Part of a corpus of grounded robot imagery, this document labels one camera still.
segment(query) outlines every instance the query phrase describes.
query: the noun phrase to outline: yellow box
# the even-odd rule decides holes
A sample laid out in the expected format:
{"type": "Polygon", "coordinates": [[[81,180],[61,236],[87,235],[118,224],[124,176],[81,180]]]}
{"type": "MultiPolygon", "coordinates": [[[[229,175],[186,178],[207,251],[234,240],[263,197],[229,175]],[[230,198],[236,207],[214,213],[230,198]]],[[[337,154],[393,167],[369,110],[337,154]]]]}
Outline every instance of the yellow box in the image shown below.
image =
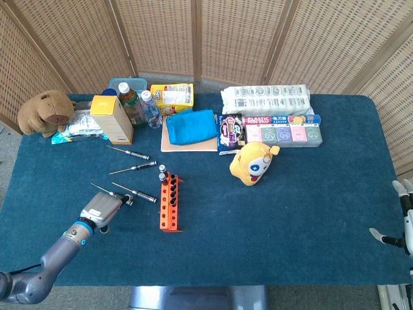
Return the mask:
{"type": "Polygon", "coordinates": [[[171,115],[192,109],[194,106],[194,84],[152,85],[150,93],[162,115],[171,115]]]}
{"type": "Polygon", "coordinates": [[[90,115],[113,144],[132,144],[134,128],[117,96],[94,96],[90,115]]]}

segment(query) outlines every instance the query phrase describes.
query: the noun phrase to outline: test tube rack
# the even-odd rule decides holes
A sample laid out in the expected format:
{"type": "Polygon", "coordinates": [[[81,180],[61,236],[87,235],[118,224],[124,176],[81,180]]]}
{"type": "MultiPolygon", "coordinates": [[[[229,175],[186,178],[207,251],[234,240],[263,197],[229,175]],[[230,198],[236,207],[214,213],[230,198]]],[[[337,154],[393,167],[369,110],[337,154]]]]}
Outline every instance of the test tube rack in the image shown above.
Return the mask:
{"type": "Polygon", "coordinates": [[[181,233],[178,229],[178,175],[168,173],[168,184],[161,183],[161,215],[159,228],[166,233],[181,233]]]}

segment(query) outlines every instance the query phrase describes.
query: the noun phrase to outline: table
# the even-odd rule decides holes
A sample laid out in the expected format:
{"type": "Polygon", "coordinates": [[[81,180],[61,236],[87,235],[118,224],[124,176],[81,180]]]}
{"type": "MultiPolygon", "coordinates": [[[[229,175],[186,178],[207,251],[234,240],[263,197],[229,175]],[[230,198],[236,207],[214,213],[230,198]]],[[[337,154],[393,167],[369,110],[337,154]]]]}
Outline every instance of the table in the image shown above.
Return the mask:
{"type": "MultiPolygon", "coordinates": [[[[72,99],[87,99],[73,96],[72,99]]],[[[219,112],[219,94],[195,96],[219,112]]],[[[259,183],[231,176],[233,156],[161,153],[161,131],[139,129],[125,147],[151,155],[180,185],[179,234],[159,230],[159,205],[123,207],[57,285],[305,285],[407,282],[404,252],[377,242],[399,236],[394,169],[374,103],[364,96],[312,95],[322,117],[318,148],[281,149],[259,183]]],[[[97,192],[114,181],[159,196],[158,170],[114,176],[141,163],[94,139],[51,145],[24,136],[0,213],[0,270],[36,264],[97,192]]]]}

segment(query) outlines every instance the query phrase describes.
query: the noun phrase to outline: brown stuffed animal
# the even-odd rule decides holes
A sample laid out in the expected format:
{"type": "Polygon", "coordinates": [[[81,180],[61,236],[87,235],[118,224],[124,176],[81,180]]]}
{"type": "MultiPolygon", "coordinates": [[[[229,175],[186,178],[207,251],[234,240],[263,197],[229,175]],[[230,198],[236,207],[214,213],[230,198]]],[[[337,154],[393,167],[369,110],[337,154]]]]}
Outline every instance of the brown stuffed animal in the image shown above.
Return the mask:
{"type": "Polygon", "coordinates": [[[17,114],[17,122],[25,134],[40,132],[51,137],[58,130],[65,131],[74,115],[74,105],[64,92],[48,90],[29,99],[17,114]]]}

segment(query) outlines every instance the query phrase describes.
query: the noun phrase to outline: blue cloth bag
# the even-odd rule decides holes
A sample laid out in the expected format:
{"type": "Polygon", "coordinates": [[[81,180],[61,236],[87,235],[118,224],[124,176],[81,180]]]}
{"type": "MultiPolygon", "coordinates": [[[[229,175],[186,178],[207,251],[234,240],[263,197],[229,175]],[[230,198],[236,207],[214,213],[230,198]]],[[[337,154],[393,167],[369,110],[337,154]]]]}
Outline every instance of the blue cloth bag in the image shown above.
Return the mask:
{"type": "Polygon", "coordinates": [[[185,110],[166,119],[169,142],[186,145],[209,140],[217,136],[214,112],[185,110]]]}

